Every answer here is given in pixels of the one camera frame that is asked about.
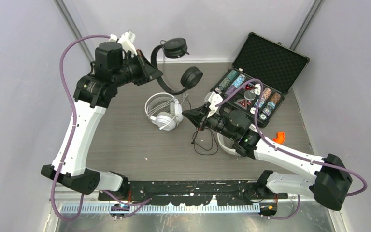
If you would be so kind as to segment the small white headphones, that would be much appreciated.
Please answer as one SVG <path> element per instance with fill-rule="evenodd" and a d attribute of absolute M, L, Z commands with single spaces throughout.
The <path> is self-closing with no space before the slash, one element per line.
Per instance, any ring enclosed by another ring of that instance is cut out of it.
<path fill-rule="evenodd" d="M 183 107 L 179 99 L 169 93 L 156 93 L 144 105 L 147 118 L 160 130 L 171 131 L 183 120 Z"/>

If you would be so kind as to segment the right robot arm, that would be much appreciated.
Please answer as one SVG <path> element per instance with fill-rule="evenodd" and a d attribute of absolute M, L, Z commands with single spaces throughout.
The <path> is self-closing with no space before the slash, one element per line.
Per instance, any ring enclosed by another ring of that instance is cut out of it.
<path fill-rule="evenodd" d="M 267 137 L 261 138 L 251 120 L 239 110 L 222 116 L 211 114 L 202 106 L 184 110 L 182 115 L 198 129 L 210 129 L 232 140 L 237 154 L 273 163 L 292 172 L 263 171 L 256 182 L 260 197 L 266 199 L 273 194 L 290 193 L 313 197 L 328 209 L 341 210 L 353 180 L 345 172 L 339 157 L 333 154 L 325 158 L 309 155 L 279 145 Z"/>

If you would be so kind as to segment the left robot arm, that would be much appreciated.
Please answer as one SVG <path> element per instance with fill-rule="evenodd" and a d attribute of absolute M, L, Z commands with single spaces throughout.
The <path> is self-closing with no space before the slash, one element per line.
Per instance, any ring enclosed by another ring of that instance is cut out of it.
<path fill-rule="evenodd" d="M 86 166 L 96 128 L 118 88 L 143 85 L 162 72 L 154 68 L 131 42 L 103 42 L 95 50 L 92 71 L 79 79 L 72 97 L 72 117 L 56 158 L 41 175 L 76 192 L 89 195 L 108 190 L 117 200 L 128 196 L 128 179 L 116 172 Z"/>

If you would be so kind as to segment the large white grey headphones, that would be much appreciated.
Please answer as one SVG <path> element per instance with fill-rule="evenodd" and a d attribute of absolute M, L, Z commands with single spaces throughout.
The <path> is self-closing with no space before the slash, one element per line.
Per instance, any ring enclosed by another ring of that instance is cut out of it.
<path fill-rule="evenodd" d="M 254 124 L 247 127 L 224 128 L 217 133 L 219 146 L 228 154 L 256 159 L 254 151 L 261 137 Z"/>

